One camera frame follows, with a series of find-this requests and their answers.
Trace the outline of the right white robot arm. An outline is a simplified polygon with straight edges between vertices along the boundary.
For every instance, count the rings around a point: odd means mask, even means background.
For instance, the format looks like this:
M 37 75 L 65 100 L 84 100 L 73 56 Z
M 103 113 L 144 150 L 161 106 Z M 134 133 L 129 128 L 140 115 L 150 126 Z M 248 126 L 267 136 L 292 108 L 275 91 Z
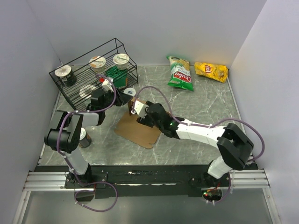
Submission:
M 218 149 L 220 156 L 213 160 L 204 174 L 205 183 L 216 185 L 231 170 L 243 170 L 254 148 L 253 142 L 234 123 L 227 126 L 204 126 L 180 117 L 173 117 L 160 103 L 136 101 L 131 112 L 138 122 L 157 127 L 165 136 L 193 140 Z

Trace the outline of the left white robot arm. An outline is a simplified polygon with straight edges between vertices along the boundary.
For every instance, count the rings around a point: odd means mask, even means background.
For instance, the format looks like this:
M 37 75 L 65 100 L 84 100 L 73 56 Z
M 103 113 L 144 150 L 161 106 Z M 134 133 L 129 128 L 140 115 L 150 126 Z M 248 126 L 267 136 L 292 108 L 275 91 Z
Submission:
M 106 116 L 105 110 L 112 106 L 125 105 L 132 98 L 119 89 L 116 91 L 96 89 L 91 94 L 85 112 L 55 111 L 44 137 L 44 143 L 64 158 L 71 179 L 81 187 L 86 188 L 93 181 L 91 166 L 79 149 L 81 129 L 101 125 Z

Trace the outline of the brown cardboard box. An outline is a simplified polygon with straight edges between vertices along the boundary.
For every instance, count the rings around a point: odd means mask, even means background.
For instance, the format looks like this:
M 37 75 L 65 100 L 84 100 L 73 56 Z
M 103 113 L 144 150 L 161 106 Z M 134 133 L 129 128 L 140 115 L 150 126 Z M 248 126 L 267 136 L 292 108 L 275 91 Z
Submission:
M 153 148 L 161 131 L 157 127 L 148 127 L 137 122 L 138 116 L 131 114 L 130 110 L 133 106 L 135 98 L 128 102 L 128 109 L 116 125 L 114 132 L 146 149 Z

